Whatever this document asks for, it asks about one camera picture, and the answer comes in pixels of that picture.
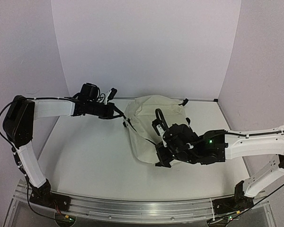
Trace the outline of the beige canvas backpack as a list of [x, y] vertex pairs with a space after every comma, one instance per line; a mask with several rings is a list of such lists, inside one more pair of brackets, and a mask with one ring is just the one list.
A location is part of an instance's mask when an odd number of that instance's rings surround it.
[[150, 95], [130, 101], [125, 109], [124, 126], [128, 129], [133, 155], [146, 164], [159, 162], [155, 146], [162, 142], [162, 136], [152, 125], [160, 109], [168, 127], [173, 124], [188, 125], [185, 105], [188, 99], [171, 99], [160, 95]]

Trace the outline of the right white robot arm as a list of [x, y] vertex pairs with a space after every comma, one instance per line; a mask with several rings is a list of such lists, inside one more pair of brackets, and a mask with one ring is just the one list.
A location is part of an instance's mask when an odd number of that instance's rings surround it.
[[211, 165], [239, 157], [275, 155], [265, 167], [236, 186], [236, 194], [254, 198], [284, 175], [284, 125], [261, 131], [211, 130], [198, 136], [185, 124], [168, 126], [156, 119], [152, 127], [161, 142], [156, 145], [159, 166], [171, 167], [177, 160]]

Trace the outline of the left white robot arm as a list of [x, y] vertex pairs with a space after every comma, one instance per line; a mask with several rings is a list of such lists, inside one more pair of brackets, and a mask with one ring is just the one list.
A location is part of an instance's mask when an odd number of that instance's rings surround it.
[[0, 135], [11, 146], [16, 163], [25, 177], [38, 190], [36, 198], [45, 206], [54, 202], [54, 195], [43, 185], [46, 177], [33, 151], [35, 120], [48, 117], [77, 117], [93, 115], [101, 120], [124, 117], [124, 113], [112, 102], [79, 100], [74, 97], [24, 97], [17, 95], [3, 111], [6, 113]]

